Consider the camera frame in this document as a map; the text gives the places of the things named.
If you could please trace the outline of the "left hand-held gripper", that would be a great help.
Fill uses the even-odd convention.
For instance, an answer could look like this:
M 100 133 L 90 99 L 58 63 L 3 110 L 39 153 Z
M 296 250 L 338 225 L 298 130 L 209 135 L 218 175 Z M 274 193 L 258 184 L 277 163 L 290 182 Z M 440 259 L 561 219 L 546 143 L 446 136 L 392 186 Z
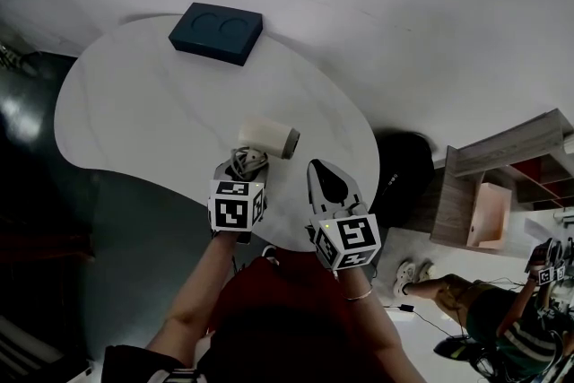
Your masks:
M 261 160 L 259 168 L 241 178 L 232 161 L 221 163 L 210 181 L 207 202 L 212 234 L 237 232 L 239 244 L 249 244 L 252 231 L 263 220 L 266 209 L 266 183 L 269 159 Z

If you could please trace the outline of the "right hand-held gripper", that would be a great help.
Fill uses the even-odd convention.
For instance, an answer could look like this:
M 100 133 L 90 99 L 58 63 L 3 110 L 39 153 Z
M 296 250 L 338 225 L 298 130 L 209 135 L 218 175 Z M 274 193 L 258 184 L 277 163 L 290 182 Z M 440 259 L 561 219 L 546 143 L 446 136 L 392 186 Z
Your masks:
M 307 185 L 313 210 L 309 237 L 324 265 L 333 272 L 368 265 L 381 239 L 377 217 L 359 200 L 356 181 L 333 163 L 314 159 Z

